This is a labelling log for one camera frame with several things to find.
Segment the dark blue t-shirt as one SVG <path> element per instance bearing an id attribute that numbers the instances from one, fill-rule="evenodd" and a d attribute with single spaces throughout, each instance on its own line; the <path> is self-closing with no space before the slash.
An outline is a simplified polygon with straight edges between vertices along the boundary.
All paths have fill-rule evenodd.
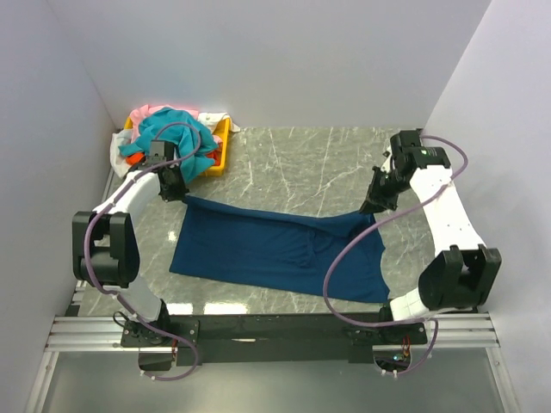
<path id="1" fill-rule="evenodd" d="M 316 218 L 196 197 L 186 206 L 172 273 L 316 296 L 337 255 L 375 223 L 358 212 Z"/>

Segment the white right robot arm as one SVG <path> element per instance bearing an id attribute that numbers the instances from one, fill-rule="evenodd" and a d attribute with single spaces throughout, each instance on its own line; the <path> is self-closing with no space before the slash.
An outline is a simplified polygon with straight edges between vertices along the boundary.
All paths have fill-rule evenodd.
<path id="1" fill-rule="evenodd" d="M 420 130 L 405 130 L 390 138 L 385 162 L 374 169 L 361 213 L 394 211 L 399 195 L 412 190 L 430 228 L 435 257 L 418 277 L 418 285 L 387 308 L 378 322 L 382 340 L 396 343 L 408 332 L 407 322 L 446 311 L 479 307 L 488 299 L 502 264 L 473 228 L 455 188 L 453 171 L 442 147 L 429 147 Z"/>

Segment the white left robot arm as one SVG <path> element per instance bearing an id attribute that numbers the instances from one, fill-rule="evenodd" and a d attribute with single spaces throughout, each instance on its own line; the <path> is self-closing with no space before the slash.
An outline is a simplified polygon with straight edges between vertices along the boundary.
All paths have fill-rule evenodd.
<path id="1" fill-rule="evenodd" d="M 100 293 L 116 299 L 141 335 L 154 346 L 167 343 L 172 334 L 166 304 L 139 275 L 139 246 L 134 221 L 151 200 L 183 200 L 188 189 L 180 170 L 177 145 L 153 140 L 150 153 L 126 173 L 124 181 L 100 206 L 72 218 L 72 269 Z"/>

